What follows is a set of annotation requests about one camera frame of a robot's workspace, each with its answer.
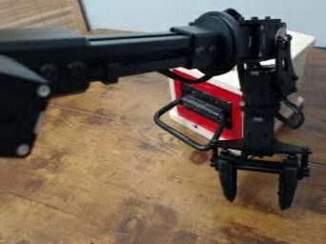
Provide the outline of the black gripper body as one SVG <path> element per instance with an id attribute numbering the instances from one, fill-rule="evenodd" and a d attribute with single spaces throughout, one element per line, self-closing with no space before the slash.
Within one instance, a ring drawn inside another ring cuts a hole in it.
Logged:
<path id="1" fill-rule="evenodd" d="M 274 120 L 267 122 L 244 121 L 243 137 L 218 143 L 220 152 L 214 152 L 211 165 L 222 172 L 230 168 L 235 177 L 238 170 L 284 174 L 287 168 L 296 172 L 296 178 L 310 175 L 309 156 L 313 153 L 307 147 L 299 147 L 278 141 L 274 138 Z M 250 156 L 272 156 L 284 154 L 287 160 L 279 163 L 250 159 Z"/>

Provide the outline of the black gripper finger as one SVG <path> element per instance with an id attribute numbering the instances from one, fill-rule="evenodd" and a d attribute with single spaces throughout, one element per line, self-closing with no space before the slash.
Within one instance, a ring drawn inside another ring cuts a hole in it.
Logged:
<path id="1" fill-rule="evenodd" d="M 279 207 L 286 210 L 291 206 L 298 184 L 298 158 L 290 155 L 284 160 L 284 167 L 279 174 Z"/>
<path id="2" fill-rule="evenodd" d="M 234 155 L 228 151 L 222 151 L 219 154 L 218 173 L 224 198 L 232 202 L 236 195 L 236 168 Z"/>

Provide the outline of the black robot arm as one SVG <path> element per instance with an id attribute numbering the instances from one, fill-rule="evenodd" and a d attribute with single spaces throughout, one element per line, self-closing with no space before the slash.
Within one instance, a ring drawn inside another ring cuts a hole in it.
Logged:
<path id="1" fill-rule="evenodd" d="M 0 157 L 24 157 L 33 148 L 52 97 L 83 92 L 92 82 L 156 71 L 172 79 L 178 67 L 202 72 L 200 81 L 238 72 L 243 133 L 211 137 L 198 150 L 212 153 L 226 199 L 236 194 L 240 170 L 279 177 L 279 206 L 291 205 L 298 181 L 309 176 L 311 149 L 280 142 L 274 125 L 292 129 L 280 108 L 296 91 L 286 23 L 244 18 L 236 10 L 211 11 L 167 32 L 83 36 L 69 30 L 0 30 Z"/>

